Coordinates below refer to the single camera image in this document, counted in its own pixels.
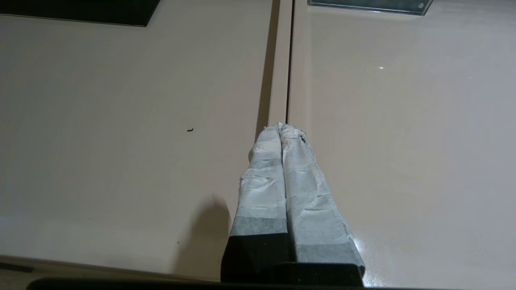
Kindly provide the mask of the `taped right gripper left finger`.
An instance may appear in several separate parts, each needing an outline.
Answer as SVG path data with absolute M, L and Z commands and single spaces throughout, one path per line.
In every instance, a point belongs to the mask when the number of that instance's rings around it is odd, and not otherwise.
M 282 144 L 278 125 L 265 127 L 240 177 L 238 204 L 221 261 L 221 282 L 260 282 L 290 261 Z

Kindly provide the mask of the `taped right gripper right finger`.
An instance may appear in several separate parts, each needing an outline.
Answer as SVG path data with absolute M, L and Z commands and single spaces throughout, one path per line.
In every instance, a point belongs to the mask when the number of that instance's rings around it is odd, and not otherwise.
M 295 261 L 351 264 L 365 274 L 365 263 L 339 211 L 304 131 L 279 123 L 285 178 L 286 216 Z

